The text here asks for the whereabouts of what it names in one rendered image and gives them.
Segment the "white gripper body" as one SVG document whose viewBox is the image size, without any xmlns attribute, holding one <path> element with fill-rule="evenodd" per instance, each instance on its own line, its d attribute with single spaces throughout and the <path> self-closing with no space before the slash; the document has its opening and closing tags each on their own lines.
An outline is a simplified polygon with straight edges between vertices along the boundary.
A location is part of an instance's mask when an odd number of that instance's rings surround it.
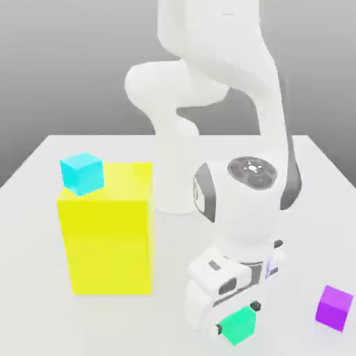
<svg viewBox="0 0 356 356">
<path fill-rule="evenodd" d="M 191 279 L 186 288 L 184 315 L 194 330 L 206 330 L 222 319 L 257 300 L 261 303 L 262 284 L 240 288 L 237 279 L 228 279 L 208 291 L 198 281 Z"/>
</svg>

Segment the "small cyan cube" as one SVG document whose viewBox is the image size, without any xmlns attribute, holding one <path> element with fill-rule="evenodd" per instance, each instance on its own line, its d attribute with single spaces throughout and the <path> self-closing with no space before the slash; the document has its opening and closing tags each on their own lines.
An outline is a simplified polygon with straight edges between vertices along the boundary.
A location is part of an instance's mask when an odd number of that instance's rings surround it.
<svg viewBox="0 0 356 356">
<path fill-rule="evenodd" d="M 77 196 L 104 187 L 103 161 L 87 152 L 60 160 L 63 185 Z"/>
</svg>

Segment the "small purple cube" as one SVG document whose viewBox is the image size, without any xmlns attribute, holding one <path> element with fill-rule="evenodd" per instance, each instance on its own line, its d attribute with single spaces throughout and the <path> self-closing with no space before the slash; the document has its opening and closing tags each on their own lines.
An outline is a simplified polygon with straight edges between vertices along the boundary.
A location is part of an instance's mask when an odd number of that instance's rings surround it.
<svg viewBox="0 0 356 356">
<path fill-rule="evenodd" d="M 326 285 L 318 302 L 316 321 L 343 332 L 353 298 L 349 293 Z"/>
</svg>

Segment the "small green cube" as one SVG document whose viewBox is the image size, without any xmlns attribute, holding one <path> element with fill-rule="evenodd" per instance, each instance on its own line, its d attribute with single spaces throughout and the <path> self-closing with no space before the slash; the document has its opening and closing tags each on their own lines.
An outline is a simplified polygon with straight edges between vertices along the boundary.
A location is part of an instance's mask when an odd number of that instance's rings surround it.
<svg viewBox="0 0 356 356">
<path fill-rule="evenodd" d="M 256 312 L 250 306 L 245 306 L 218 324 L 222 325 L 222 335 L 235 346 L 254 334 Z"/>
</svg>

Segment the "large yellow box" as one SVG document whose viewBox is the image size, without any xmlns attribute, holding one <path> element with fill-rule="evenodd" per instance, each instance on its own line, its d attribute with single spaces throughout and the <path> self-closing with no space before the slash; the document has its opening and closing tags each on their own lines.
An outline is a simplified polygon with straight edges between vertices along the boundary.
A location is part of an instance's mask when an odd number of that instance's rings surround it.
<svg viewBox="0 0 356 356">
<path fill-rule="evenodd" d="M 105 163 L 105 186 L 57 199 L 75 295 L 149 295 L 155 228 L 153 165 Z"/>
</svg>

